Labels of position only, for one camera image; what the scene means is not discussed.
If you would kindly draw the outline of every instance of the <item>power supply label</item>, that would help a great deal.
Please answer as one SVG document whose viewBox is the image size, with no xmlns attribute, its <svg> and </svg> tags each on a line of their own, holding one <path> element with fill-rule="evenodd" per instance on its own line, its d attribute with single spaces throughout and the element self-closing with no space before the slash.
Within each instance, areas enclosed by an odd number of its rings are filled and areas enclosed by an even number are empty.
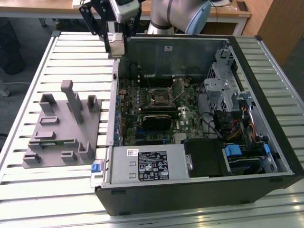
<svg viewBox="0 0 304 228">
<path fill-rule="evenodd" d="M 168 180 L 167 152 L 138 152 L 138 179 L 140 181 Z"/>
</svg>

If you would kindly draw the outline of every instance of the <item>red wire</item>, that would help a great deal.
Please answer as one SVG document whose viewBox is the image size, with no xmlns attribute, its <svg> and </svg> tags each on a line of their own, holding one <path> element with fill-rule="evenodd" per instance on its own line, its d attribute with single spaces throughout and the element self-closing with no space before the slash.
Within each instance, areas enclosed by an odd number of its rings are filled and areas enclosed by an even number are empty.
<svg viewBox="0 0 304 228">
<path fill-rule="evenodd" d="M 233 132 L 233 125 L 234 125 L 236 122 L 238 122 L 238 120 L 235 120 L 235 121 L 232 122 L 232 125 L 231 125 L 231 134 L 232 134 L 232 132 Z"/>
</svg>

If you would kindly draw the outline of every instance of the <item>motherboard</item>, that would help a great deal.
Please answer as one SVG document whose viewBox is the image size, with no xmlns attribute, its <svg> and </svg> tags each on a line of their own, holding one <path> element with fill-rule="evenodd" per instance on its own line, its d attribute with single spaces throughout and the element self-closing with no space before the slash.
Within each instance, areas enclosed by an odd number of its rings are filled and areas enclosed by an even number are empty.
<svg viewBox="0 0 304 228">
<path fill-rule="evenodd" d="M 197 89 L 198 84 L 190 77 L 173 77 L 166 82 L 120 80 L 123 146 L 178 144 L 204 138 L 196 106 Z"/>
</svg>

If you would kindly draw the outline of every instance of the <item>blue latch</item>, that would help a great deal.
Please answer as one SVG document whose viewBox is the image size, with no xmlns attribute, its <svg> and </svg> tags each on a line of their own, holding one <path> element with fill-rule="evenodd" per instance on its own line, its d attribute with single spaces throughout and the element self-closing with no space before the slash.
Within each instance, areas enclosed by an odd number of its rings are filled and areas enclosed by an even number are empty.
<svg viewBox="0 0 304 228">
<path fill-rule="evenodd" d="M 101 172 L 101 164 L 93 163 L 91 166 L 91 172 Z"/>
<path fill-rule="evenodd" d="M 242 155 L 239 145 L 228 145 L 225 147 L 226 156 Z"/>
<path fill-rule="evenodd" d="M 267 154 L 270 153 L 270 148 L 269 148 L 268 144 L 264 144 L 264 149 L 265 149 Z"/>
</svg>

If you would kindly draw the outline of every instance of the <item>workbench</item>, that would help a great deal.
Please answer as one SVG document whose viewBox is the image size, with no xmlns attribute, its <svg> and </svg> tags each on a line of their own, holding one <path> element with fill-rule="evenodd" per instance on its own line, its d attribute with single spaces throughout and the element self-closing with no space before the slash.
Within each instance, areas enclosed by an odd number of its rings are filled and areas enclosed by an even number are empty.
<svg viewBox="0 0 304 228">
<path fill-rule="evenodd" d="M 262 41 L 237 41 L 304 164 L 303 101 Z M 63 79 L 73 80 L 80 99 L 96 95 L 102 100 L 96 153 L 97 159 L 105 157 L 112 64 L 104 43 L 90 33 L 62 32 L 51 38 L 0 153 L 0 227 L 302 227 L 304 180 L 253 204 L 111 217 L 90 187 L 90 165 L 24 169 L 22 158 L 39 117 L 41 95 L 66 100 L 60 92 Z M 248 90 L 242 71 L 237 73 Z"/>
<path fill-rule="evenodd" d="M 142 20 L 150 20 L 150 1 L 142 4 Z M 9 18 L 58 18 L 58 19 L 82 19 L 78 9 L 72 7 L 72 0 L 1 0 L 0 17 Z M 226 7 L 212 8 L 208 22 L 235 23 L 233 35 L 242 35 L 250 12 Z"/>
</svg>

